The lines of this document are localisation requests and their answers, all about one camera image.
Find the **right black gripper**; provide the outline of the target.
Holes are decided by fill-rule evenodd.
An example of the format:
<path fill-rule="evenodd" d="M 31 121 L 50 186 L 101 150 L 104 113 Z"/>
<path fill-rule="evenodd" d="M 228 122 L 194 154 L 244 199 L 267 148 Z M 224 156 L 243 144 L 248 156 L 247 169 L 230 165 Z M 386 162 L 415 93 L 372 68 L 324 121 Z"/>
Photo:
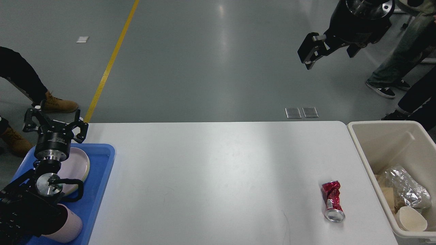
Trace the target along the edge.
<path fill-rule="evenodd" d="M 341 45 L 349 45 L 347 54 L 354 58 L 368 43 L 377 43 L 391 27 L 392 0 L 340 0 L 331 16 L 329 28 L 321 35 L 308 33 L 297 54 L 307 70 L 316 61 L 329 56 Z"/>

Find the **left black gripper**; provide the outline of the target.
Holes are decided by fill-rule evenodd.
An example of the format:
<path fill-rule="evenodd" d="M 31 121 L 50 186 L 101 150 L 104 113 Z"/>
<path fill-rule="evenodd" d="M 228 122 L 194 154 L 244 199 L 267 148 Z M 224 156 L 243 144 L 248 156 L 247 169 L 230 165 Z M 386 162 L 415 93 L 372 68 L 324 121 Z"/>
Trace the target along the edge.
<path fill-rule="evenodd" d="M 34 156 L 38 160 L 57 160 L 63 162 L 70 156 L 71 141 L 83 143 L 86 139 L 89 124 L 83 121 L 81 110 L 75 111 L 74 120 L 60 132 L 52 131 L 53 123 L 46 116 L 46 99 L 38 106 L 27 109 L 24 117 L 23 132 L 37 132 L 38 140 L 34 150 Z"/>

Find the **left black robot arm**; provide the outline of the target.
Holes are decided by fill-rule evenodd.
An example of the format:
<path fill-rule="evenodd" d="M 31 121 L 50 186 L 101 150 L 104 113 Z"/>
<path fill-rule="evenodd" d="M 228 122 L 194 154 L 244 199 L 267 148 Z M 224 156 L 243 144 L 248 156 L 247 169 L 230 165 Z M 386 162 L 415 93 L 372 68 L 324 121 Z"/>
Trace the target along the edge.
<path fill-rule="evenodd" d="M 34 168 L 11 181 L 1 190 L 1 244 L 17 245 L 25 236 L 49 235 L 61 228 L 67 211 L 60 202 L 76 202 L 83 197 L 80 179 L 61 178 L 61 163 L 70 155 L 71 141 L 82 143 L 89 125 L 76 110 L 67 124 L 44 113 L 47 102 L 25 113 L 23 132 L 37 132 Z"/>

